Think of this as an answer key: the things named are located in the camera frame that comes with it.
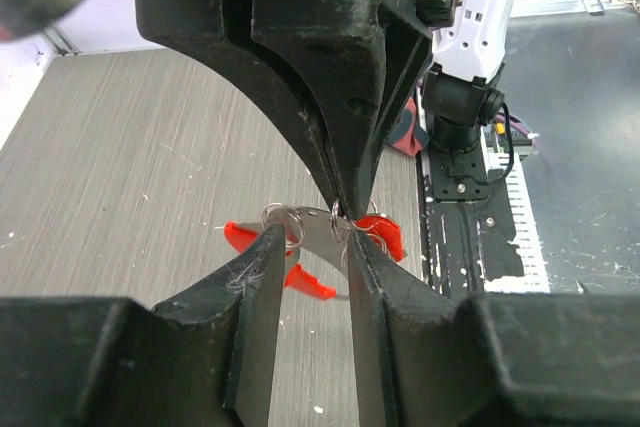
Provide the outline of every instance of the floor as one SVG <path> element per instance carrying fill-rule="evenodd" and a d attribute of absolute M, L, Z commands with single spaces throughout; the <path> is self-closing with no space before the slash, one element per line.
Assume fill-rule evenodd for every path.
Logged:
<path fill-rule="evenodd" d="M 524 163 L 552 291 L 640 292 L 640 16 L 514 19 L 500 87 L 535 132 Z"/>
<path fill-rule="evenodd" d="M 374 199 L 420 272 L 414 161 Z M 126 295 L 146 306 L 235 254 L 221 227 L 270 202 L 323 207 L 310 175 L 225 80 L 170 51 L 54 61 L 0 151 L 0 295 Z M 317 258 L 302 264 L 344 291 Z M 285 291 L 271 425 L 355 426 L 348 303 Z"/>

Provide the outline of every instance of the robotic arm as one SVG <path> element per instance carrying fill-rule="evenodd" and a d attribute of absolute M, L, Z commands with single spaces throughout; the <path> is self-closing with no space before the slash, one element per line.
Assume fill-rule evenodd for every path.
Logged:
<path fill-rule="evenodd" d="M 79 0 L 55 1 L 0 0 L 3 38 Z M 439 209 L 430 217 L 449 229 L 442 245 L 464 247 L 464 288 L 482 292 L 474 255 L 495 241 L 487 212 L 508 205 L 504 178 L 483 168 L 479 131 L 504 105 L 513 0 L 457 1 L 136 0 L 136 10 L 145 38 L 245 92 L 351 220 L 366 212 L 386 137 L 440 28 L 424 97 Z M 498 236 L 507 253 L 484 249 L 485 264 L 517 266 L 508 231 Z M 266 426 L 289 249 L 283 226 L 268 226 L 151 312 L 127 299 L 1 300 L 0 424 Z M 425 285 L 359 229 L 345 252 L 361 425 L 640 424 L 639 300 L 467 298 L 452 270 L 437 279 L 443 288 Z"/>

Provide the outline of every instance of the wooden surface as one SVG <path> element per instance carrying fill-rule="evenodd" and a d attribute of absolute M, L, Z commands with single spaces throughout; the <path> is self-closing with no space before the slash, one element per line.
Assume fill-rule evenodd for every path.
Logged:
<path fill-rule="evenodd" d="M 413 160 L 386 152 L 374 198 L 402 225 L 402 264 L 417 275 Z M 0 151 L 0 295 L 150 307 L 230 260 L 221 227 L 270 202 L 325 207 L 282 137 L 214 72 L 166 50 L 56 60 Z M 302 262 L 346 288 L 328 264 Z M 286 290 L 280 324 L 271 425 L 358 425 L 348 303 Z"/>

